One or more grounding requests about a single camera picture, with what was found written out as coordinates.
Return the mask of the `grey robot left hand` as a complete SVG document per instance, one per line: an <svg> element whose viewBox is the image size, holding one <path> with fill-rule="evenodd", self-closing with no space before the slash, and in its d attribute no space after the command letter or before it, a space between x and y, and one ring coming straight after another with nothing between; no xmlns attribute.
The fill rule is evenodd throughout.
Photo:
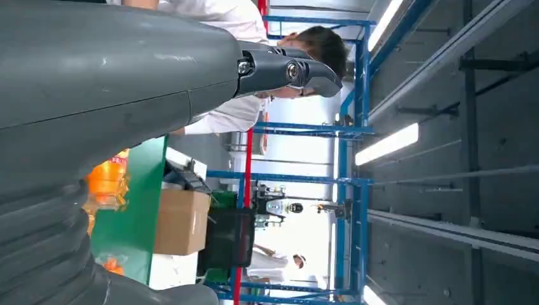
<svg viewBox="0 0 539 305"><path fill-rule="evenodd" d="M2 1L1 303L217 304L204 285L153 290L97 264L84 178L232 98L288 85L325 97L342 87L301 51L270 51L206 22Z"/></svg>

